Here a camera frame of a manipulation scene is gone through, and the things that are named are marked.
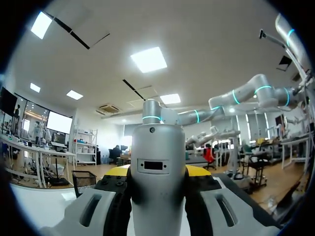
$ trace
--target ceiling vent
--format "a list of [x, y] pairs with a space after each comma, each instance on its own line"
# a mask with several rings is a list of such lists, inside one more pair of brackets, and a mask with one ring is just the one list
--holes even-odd
[[116, 114], [120, 111], [121, 110], [118, 107], [116, 107], [112, 104], [102, 105], [96, 110], [97, 113], [102, 114], [102, 115], [112, 115], [112, 114]]

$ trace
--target black basket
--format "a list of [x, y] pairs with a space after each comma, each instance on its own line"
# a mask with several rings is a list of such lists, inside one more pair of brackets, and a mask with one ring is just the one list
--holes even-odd
[[87, 188], [94, 188], [96, 185], [96, 175], [89, 171], [72, 171], [72, 177], [77, 198], [81, 196]]

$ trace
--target chair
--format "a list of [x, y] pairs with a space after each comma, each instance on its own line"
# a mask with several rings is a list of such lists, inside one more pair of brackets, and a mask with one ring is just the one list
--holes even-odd
[[213, 168], [216, 170], [216, 167], [212, 165], [214, 163], [215, 158], [212, 155], [212, 148], [206, 145], [206, 148], [203, 150], [203, 158], [208, 162], [206, 166], [203, 166], [204, 169], [209, 170], [209, 168]]

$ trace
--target ceiling light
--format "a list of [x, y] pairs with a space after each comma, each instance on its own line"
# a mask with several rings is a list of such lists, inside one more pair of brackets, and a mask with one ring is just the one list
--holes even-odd
[[30, 86], [31, 89], [33, 89], [34, 91], [36, 92], [39, 92], [40, 91], [40, 87], [38, 87], [37, 85], [31, 83], [31, 86]]
[[178, 93], [170, 94], [170, 95], [163, 95], [163, 96], [160, 96], [160, 99], [163, 101], [164, 104], [172, 104], [172, 103], [181, 102], [181, 99], [179, 98]]
[[81, 95], [81, 94], [79, 94], [79, 93], [77, 93], [77, 92], [75, 92], [73, 90], [70, 90], [70, 92], [67, 93], [67, 96], [68, 97], [72, 97], [75, 100], [79, 100], [81, 97], [83, 97], [83, 95]]
[[131, 55], [132, 60], [136, 63], [142, 73], [166, 68], [166, 62], [159, 47], [144, 50]]
[[49, 25], [51, 24], [52, 19], [50, 19], [45, 13], [42, 11], [39, 13], [36, 18], [34, 25], [31, 28], [31, 31], [40, 39], [43, 39]]

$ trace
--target shelf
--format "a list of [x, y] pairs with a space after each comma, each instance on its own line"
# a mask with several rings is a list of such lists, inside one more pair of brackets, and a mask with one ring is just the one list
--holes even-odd
[[86, 146], [96, 146], [95, 144], [84, 144], [84, 143], [77, 143], [78, 145], [86, 145]]
[[79, 161], [77, 164], [95, 164], [95, 161]]
[[89, 135], [89, 136], [95, 136], [96, 134], [88, 134], [88, 133], [82, 133], [82, 132], [78, 132], [78, 134], [84, 134], [84, 135]]
[[77, 154], [81, 154], [81, 155], [96, 155], [95, 153], [87, 153], [87, 152], [77, 152]]

